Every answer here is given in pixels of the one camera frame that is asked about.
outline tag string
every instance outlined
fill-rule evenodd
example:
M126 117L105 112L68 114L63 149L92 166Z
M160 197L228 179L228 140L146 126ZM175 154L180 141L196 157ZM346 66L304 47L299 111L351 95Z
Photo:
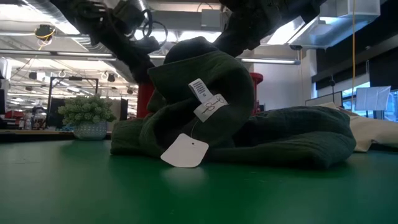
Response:
M195 123L195 124L193 125L193 127L192 127L192 130L191 130L191 138L193 138L193 137L192 137L192 136L193 136L193 129L194 129L195 126L197 125L198 121L199 121L199 120L197 120L196 123Z

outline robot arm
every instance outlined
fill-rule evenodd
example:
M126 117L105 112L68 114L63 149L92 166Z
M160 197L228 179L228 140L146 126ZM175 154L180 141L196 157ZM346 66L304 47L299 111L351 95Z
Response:
M280 26L302 16L305 22L318 16L320 5L326 0L220 0L233 13L226 30L213 43L233 57L243 50L252 50L260 40ZM101 42L118 59L129 66L138 84L150 82L146 73L154 65L148 54L160 49L150 37L153 24L150 11L141 12L130 1L120 1L114 9L89 0L50 0L81 33L89 34L91 43ZM139 41L128 35L144 22L147 13L149 32Z

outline paper tag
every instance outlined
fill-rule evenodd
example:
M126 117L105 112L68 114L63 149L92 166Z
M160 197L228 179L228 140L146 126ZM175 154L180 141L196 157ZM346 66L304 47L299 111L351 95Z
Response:
M200 78L189 83L189 87L201 103L204 103L213 97L213 94L210 93L209 89L207 89L207 86Z
M180 134L160 158L175 167L192 168L199 166L209 145Z
M221 94L217 94L210 98L207 102L202 103L193 112L202 122L205 122L220 107L225 105L228 105L228 102L224 99L223 96L221 96Z

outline table surface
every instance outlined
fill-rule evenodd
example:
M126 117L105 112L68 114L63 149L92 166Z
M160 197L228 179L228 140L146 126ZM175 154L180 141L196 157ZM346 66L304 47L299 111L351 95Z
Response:
M110 141L0 144L0 223L398 223L398 154L327 171L109 155Z

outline red object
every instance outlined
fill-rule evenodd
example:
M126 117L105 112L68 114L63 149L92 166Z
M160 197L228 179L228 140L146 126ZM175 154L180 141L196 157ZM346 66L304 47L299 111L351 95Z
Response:
M140 84L138 87L137 118L145 118L149 111L147 105L155 90L152 83Z
M251 78L254 83L254 109L253 113L257 113L258 111L258 103L257 103L257 85L263 81L263 76L260 73L250 73ZM138 101L137 101L137 118L145 118L149 111L147 110L147 105L149 100L154 92L155 88L152 83L141 84L138 88Z
M4 115L4 117L5 118L9 118L9 119L12 119L12 118L23 118L24 114L22 112L19 112L19 111L8 111Z
M260 84L264 77L260 73L255 73L251 72L250 73L251 78L253 79L253 84L254 84L254 108L253 108L253 114L256 114L259 110L259 103L257 102L257 85Z

